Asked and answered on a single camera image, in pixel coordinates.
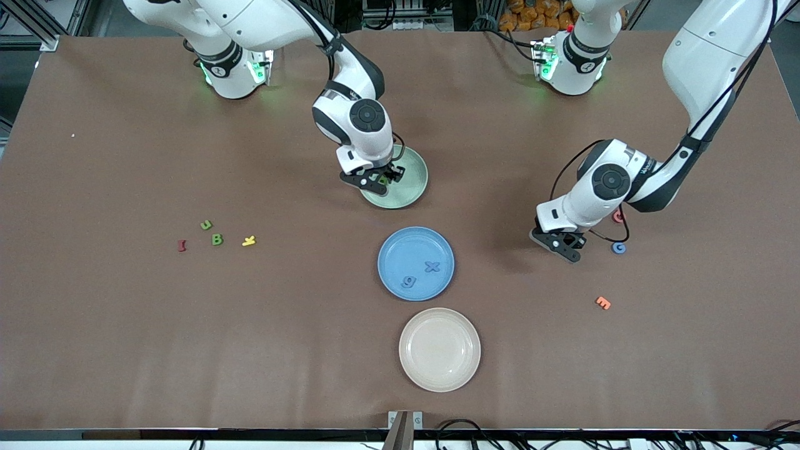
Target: metal bracket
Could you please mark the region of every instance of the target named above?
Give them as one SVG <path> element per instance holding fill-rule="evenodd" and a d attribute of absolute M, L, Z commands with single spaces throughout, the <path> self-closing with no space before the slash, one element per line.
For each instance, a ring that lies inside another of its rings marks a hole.
<path fill-rule="evenodd" d="M 628 448 L 630 450 L 650 450 L 647 439 L 628 439 Z"/>
<path fill-rule="evenodd" d="M 389 434 L 383 441 L 382 450 L 412 450 L 414 448 L 414 429 L 417 427 L 415 419 L 419 414 L 419 426 L 422 427 L 422 413 L 419 411 L 391 411 L 389 412 Z"/>
<path fill-rule="evenodd" d="M 42 45 L 39 46 L 39 51 L 47 51 L 47 52 L 56 51 L 56 49 L 58 49 L 58 41 L 61 40 L 60 38 L 61 35 L 57 34 L 55 39 L 51 41 L 42 41 Z"/>
<path fill-rule="evenodd" d="M 260 69 L 263 70 L 262 76 L 264 77 L 264 84 L 269 86 L 270 80 L 272 79 L 272 65 L 275 61 L 274 50 L 253 53 L 253 57 L 254 62 L 256 62 Z"/>
<path fill-rule="evenodd" d="M 389 425 L 388 427 L 391 428 L 392 424 L 394 424 L 394 419 L 397 417 L 397 411 L 389 411 Z M 422 411 L 414 411 L 414 414 L 411 416 L 414 419 L 414 429 L 421 430 L 422 429 Z"/>

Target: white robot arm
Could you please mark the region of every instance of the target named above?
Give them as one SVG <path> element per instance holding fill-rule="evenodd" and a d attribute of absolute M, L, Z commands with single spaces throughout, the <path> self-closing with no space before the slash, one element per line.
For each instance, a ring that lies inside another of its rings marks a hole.
<path fill-rule="evenodd" d="M 575 28 L 559 31 L 533 48 L 534 73 L 567 95 L 587 92 L 602 76 L 608 50 L 622 29 L 619 10 L 629 0 L 573 0 L 580 18 Z"/>
<path fill-rule="evenodd" d="M 739 69 L 789 3 L 705 0 L 662 63 L 667 83 L 689 113 L 689 130 L 678 148 L 661 163 L 617 139 L 597 143 L 578 168 L 572 190 L 536 207 L 531 239 L 576 263 L 586 242 L 583 233 L 623 201 L 641 212 L 667 207 L 733 106 Z"/>
<path fill-rule="evenodd" d="M 299 0 L 124 0 L 139 20 L 176 31 L 197 54 L 206 81 L 225 98 L 242 98 L 266 82 L 264 52 L 309 39 L 339 67 L 312 107 L 320 131 L 340 147 L 340 178 L 386 194 L 401 179 L 392 163 L 391 121 L 378 102 L 383 73 Z"/>

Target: brown table surface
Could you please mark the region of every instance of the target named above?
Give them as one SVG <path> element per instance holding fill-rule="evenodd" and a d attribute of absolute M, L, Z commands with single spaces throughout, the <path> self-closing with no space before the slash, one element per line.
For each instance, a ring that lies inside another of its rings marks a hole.
<path fill-rule="evenodd" d="M 671 36 L 622 33 L 605 78 L 568 98 L 495 37 L 349 35 L 430 168 L 402 211 L 338 180 L 310 115 L 326 62 L 308 42 L 278 52 L 272 87 L 228 101 L 180 39 L 63 39 L 0 170 L 0 426 L 368 428 L 395 409 L 503 428 L 800 416 L 800 126 L 770 52 L 675 202 L 629 208 L 624 256 L 589 237 L 570 266 L 528 240 L 587 143 L 672 151 L 687 117 L 662 77 Z M 375 263 L 414 225 L 457 260 L 425 303 L 394 298 Z M 424 391 L 400 366 L 400 332 L 429 307 L 481 336 L 480 368 L 455 392 Z"/>

